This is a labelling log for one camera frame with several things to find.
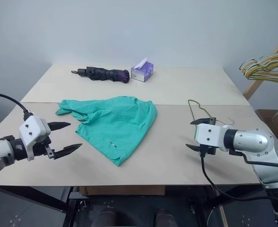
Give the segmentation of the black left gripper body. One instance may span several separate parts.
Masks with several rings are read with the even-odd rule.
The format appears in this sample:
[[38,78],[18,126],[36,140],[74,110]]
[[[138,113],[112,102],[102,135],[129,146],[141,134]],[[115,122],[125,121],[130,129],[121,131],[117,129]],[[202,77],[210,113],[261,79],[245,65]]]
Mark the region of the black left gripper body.
[[51,139],[45,138],[42,142],[37,142],[33,145],[34,156],[47,155],[49,158],[54,158],[54,149],[50,147]]

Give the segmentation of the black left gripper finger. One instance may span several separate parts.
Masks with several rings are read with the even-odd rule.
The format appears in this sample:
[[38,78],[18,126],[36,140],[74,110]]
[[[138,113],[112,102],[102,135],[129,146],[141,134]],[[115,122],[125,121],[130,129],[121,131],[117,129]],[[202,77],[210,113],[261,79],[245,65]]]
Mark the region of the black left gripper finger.
[[51,131],[59,130],[62,128],[65,128],[67,126],[70,126],[70,123],[68,122],[49,122],[48,126]]
[[67,156],[71,153],[73,153],[75,150],[77,150],[79,147],[82,146],[82,143],[80,144],[73,144],[73,145],[70,145],[70,146],[67,146],[67,147],[64,147],[62,150],[60,151],[55,151],[53,153],[53,159],[56,160],[58,158],[61,158],[61,157],[64,157],[64,156]]

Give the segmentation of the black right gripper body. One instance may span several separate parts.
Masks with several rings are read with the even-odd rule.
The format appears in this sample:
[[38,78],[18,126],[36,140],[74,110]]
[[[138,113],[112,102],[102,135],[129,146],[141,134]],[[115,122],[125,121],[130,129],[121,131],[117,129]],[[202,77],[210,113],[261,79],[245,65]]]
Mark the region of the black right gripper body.
[[207,154],[215,155],[217,147],[200,144],[199,152],[201,157],[205,157]]

